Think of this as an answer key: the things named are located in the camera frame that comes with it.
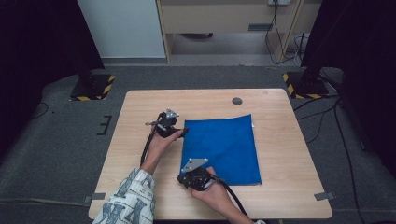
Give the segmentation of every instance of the sleeve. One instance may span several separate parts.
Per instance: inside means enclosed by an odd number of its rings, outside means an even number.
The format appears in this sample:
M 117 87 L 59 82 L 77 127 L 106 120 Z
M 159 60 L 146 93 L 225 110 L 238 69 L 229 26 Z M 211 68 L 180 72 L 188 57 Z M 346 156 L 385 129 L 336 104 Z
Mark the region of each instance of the sleeve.
M 93 223 L 152 223 L 154 188 L 152 175 L 141 169 L 132 170 L 120 183 L 119 189 L 105 202 Z

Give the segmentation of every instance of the wooden tabletop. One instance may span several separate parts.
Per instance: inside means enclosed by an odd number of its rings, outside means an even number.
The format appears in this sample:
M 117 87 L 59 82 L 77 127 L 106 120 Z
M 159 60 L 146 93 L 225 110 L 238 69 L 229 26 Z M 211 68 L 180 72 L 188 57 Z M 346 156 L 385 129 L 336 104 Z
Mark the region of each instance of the wooden tabletop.
M 242 99 L 241 105 L 233 98 Z M 95 218 L 122 179 L 139 166 L 150 126 L 169 107 L 185 119 L 226 119 L 252 115 L 253 132 L 262 184 L 232 186 L 250 218 L 328 218 L 328 200 L 317 201 L 323 192 L 289 97 L 281 89 L 129 91 L 89 211 Z M 176 180 L 183 139 L 177 139 L 163 156 L 154 174 L 157 203 L 155 219 L 223 219 L 204 203 L 191 197 Z

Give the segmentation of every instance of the carpeted floor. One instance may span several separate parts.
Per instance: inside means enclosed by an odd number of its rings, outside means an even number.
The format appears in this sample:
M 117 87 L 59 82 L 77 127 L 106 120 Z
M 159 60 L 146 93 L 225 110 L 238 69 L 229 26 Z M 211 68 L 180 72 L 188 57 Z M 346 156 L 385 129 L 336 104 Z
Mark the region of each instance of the carpeted floor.
M 262 66 L 125 66 L 108 67 L 116 76 L 102 101 L 72 102 L 78 77 L 52 83 L 43 90 L 43 104 L 26 125 L 20 140 L 0 167 L 0 198 L 36 198 L 84 203 L 94 193 L 120 109 L 129 90 L 286 89 L 282 74 L 296 67 Z M 317 100 L 296 111 L 302 118 L 332 107 L 337 98 Z M 308 100 L 290 99 L 295 108 Z M 345 111 L 339 106 L 342 132 L 355 176 L 356 196 L 366 223 L 396 220 L 396 180 L 374 152 L 362 151 Z M 112 116 L 106 135 L 100 124 Z M 299 123 L 326 191 L 333 192 L 333 216 L 326 220 L 284 220 L 296 223 L 361 223 L 352 188 L 346 150 L 334 112 Z M 0 203 L 0 223 L 91 223 L 87 206 Z

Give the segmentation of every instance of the blue mat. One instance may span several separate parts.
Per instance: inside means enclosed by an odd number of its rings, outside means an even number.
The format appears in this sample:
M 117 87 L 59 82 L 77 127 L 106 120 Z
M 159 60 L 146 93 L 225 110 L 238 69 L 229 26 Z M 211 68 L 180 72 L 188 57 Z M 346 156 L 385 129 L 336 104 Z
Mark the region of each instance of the blue mat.
M 180 169 L 189 159 L 209 159 L 228 185 L 260 184 L 251 115 L 234 119 L 186 120 Z

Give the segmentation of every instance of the wall socket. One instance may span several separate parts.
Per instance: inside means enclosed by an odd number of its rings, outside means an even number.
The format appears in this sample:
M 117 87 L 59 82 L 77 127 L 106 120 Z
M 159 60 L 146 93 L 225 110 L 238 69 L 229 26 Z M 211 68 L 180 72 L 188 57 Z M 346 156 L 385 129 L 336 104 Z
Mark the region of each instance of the wall socket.
M 269 6 L 274 6 L 276 0 L 268 0 L 268 5 Z M 290 0 L 277 0 L 277 4 L 279 6 L 287 6 L 290 5 Z

